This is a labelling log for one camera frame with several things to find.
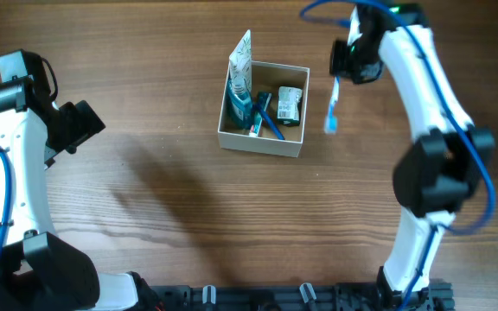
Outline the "blue white toothbrush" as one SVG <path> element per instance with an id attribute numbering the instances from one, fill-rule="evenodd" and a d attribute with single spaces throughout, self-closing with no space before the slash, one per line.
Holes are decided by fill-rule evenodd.
<path id="1" fill-rule="evenodd" d="M 328 111 L 324 121 L 323 130 L 326 134 L 333 135 L 337 132 L 338 120 L 335 116 L 335 107 L 339 100 L 340 94 L 340 77 L 336 76 L 332 88 L 331 97 L 329 100 Z"/>

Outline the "green Dettol soap bar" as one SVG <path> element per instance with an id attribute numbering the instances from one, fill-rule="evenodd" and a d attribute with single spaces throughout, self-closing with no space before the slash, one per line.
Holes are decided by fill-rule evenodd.
<path id="1" fill-rule="evenodd" d="M 280 86 L 278 89 L 277 120 L 284 126 L 300 124 L 303 91 L 296 87 Z"/>

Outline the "Colgate toothpaste tube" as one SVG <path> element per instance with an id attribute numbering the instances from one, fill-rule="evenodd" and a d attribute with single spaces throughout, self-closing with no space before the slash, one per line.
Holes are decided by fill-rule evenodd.
<path id="1" fill-rule="evenodd" d="M 262 112 L 267 112 L 268 105 L 271 102 L 272 94 L 270 92 L 259 92 L 256 102 L 253 104 L 253 124 L 249 130 L 249 136 L 258 137 L 265 118 Z"/>

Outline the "blue disposable razor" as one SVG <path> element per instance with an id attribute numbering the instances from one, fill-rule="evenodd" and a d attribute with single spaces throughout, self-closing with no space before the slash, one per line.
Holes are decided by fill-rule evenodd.
<path id="1" fill-rule="evenodd" d="M 261 130 L 262 123 L 265 122 L 277 137 L 278 140 L 284 140 L 284 135 L 281 133 L 279 128 L 274 124 L 271 117 L 265 111 L 265 108 L 260 104 L 253 105 L 254 117 L 253 117 L 253 125 L 250 129 L 249 136 L 257 137 Z"/>

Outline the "white floral shampoo tube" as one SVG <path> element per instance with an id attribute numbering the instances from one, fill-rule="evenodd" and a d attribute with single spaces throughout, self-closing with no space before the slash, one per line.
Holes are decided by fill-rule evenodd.
<path id="1" fill-rule="evenodd" d="M 252 91 L 252 35 L 248 29 L 229 55 L 230 79 L 243 77 L 247 91 Z"/>

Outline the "blue mouthwash bottle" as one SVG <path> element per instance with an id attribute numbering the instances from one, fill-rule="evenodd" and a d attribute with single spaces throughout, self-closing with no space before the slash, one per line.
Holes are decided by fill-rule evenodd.
<path id="1" fill-rule="evenodd" d="M 242 130 L 249 130 L 252 121 L 252 96 L 249 92 L 244 76 L 231 78 L 227 83 L 229 97 L 229 111 L 232 120 Z"/>

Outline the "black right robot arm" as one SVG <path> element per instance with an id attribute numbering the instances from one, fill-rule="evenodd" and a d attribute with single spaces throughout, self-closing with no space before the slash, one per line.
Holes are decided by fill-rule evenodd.
<path id="1" fill-rule="evenodd" d="M 356 1 L 344 25 L 349 35 L 332 49 L 331 74 L 361 85 L 389 71 L 409 122 L 412 144 L 393 170 L 399 228 L 377 289 L 384 309 L 416 308 L 432 294 L 430 269 L 444 234 L 471 235 L 492 218 L 496 192 L 486 164 L 495 139 L 458 102 L 418 4 Z"/>

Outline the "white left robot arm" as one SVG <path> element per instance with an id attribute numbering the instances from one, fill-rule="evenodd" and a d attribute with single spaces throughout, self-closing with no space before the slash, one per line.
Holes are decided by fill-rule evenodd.
<path id="1" fill-rule="evenodd" d="M 0 310 L 157 310 L 135 272 L 98 272 L 60 239 L 46 172 L 104 129 L 90 105 L 57 105 L 48 61 L 22 49 L 0 56 Z"/>

